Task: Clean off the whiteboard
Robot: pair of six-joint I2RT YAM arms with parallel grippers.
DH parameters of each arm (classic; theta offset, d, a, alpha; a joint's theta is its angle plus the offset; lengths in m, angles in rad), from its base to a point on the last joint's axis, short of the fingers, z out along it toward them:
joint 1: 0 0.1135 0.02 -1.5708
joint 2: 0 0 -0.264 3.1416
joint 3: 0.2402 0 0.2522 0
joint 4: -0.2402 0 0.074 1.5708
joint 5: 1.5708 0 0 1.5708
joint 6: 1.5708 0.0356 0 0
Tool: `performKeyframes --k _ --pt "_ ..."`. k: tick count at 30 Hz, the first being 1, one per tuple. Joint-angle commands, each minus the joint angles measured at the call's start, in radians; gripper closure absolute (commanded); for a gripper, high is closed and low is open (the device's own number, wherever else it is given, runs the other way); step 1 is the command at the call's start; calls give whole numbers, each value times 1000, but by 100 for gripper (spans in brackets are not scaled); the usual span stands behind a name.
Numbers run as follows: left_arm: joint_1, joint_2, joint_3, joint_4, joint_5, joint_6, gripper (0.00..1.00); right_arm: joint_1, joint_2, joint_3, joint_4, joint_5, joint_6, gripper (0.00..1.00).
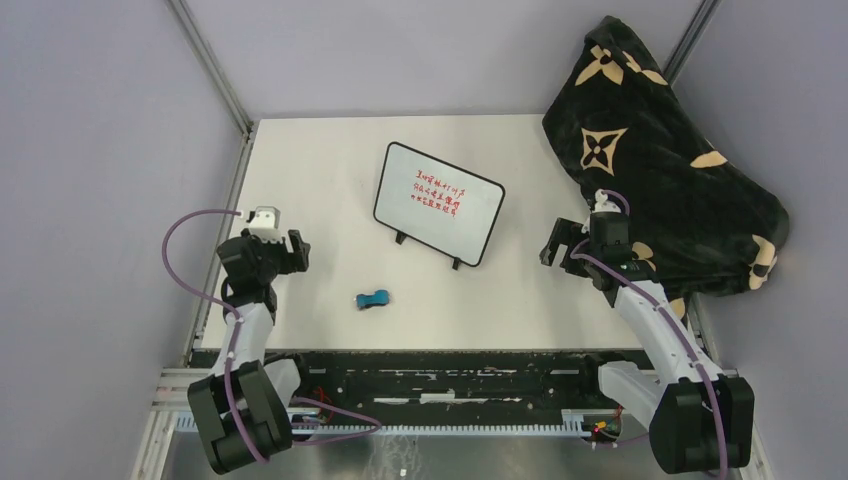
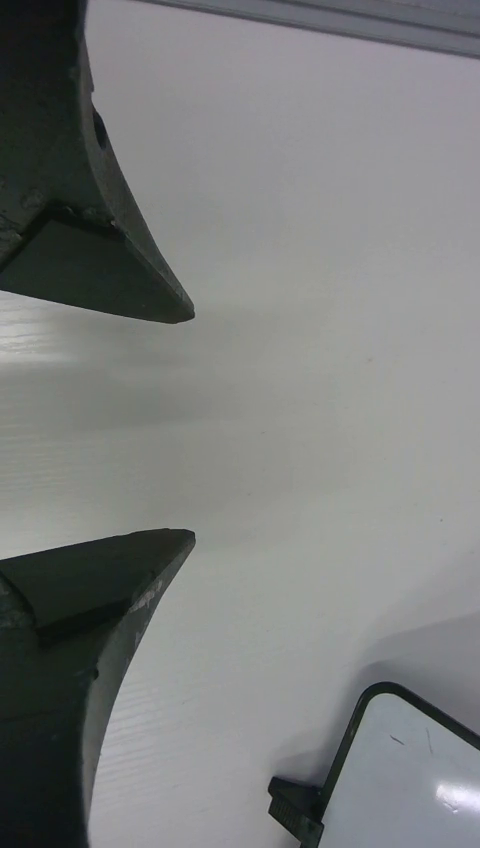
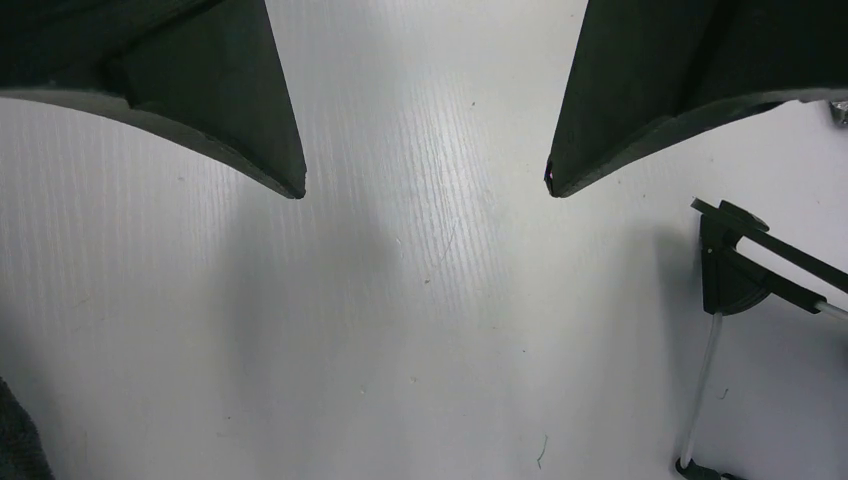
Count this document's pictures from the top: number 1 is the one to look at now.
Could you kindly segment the small black-framed whiteboard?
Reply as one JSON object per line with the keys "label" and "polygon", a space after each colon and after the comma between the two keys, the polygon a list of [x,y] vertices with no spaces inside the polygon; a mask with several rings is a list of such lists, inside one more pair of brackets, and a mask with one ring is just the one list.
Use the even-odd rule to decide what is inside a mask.
{"label": "small black-framed whiteboard", "polygon": [[480,265],[506,197],[500,183],[393,141],[385,150],[374,220],[452,260]]}

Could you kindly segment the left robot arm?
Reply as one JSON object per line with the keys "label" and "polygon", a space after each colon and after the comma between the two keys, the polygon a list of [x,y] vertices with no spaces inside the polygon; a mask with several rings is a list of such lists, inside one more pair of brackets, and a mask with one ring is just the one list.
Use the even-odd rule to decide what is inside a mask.
{"label": "left robot arm", "polygon": [[187,400],[204,453],[219,475],[291,448],[286,404],[303,406],[313,397],[314,379],[295,361],[264,366],[278,311],[272,283],[307,271],[309,253],[297,230],[277,240],[244,230],[217,248],[226,273],[220,299],[227,330],[210,373],[189,386]]}

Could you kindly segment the blue whiteboard eraser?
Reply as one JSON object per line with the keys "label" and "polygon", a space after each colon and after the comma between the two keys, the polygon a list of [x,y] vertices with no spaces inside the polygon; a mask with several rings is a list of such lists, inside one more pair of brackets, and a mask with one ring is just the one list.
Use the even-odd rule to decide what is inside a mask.
{"label": "blue whiteboard eraser", "polygon": [[357,294],[355,303],[358,310],[366,310],[373,307],[384,307],[390,303],[390,294],[385,289],[375,290],[370,294]]}

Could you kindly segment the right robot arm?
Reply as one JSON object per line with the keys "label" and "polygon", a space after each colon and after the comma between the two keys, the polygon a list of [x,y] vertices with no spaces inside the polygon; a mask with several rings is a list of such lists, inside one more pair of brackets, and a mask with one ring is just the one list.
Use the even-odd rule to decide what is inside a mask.
{"label": "right robot arm", "polygon": [[566,250],[561,268],[589,278],[639,340],[655,375],[631,361],[609,361],[583,374],[581,400],[614,400],[646,429],[653,456],[668,474],[712,471],[724,478],[749,465],[755,396],[740,376],[726,374],[684,328],[649,262],[637,258],[630,219],[616,211],[590,214],[586,225],[559,218],[540,253],[545,266]]}

